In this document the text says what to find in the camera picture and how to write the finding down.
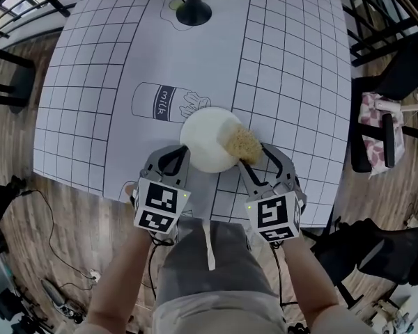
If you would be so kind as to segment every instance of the white bowl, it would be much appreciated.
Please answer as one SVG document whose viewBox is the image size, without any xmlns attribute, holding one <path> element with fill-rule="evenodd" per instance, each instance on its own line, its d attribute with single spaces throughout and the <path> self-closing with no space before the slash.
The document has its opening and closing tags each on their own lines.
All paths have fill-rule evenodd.
<svg viewBox="0 0 418 334">
<path fill-rule="evenodd" d="M 190 150 L 190 163 L 196 169 L 207 173 L 219 173 L 237 164 L 223 148 L 223 140 L 232 125 L 240 120 L 222 108 L 204 108 L 193 113 L 181 129 L 180 142 Z"/>
</svg>

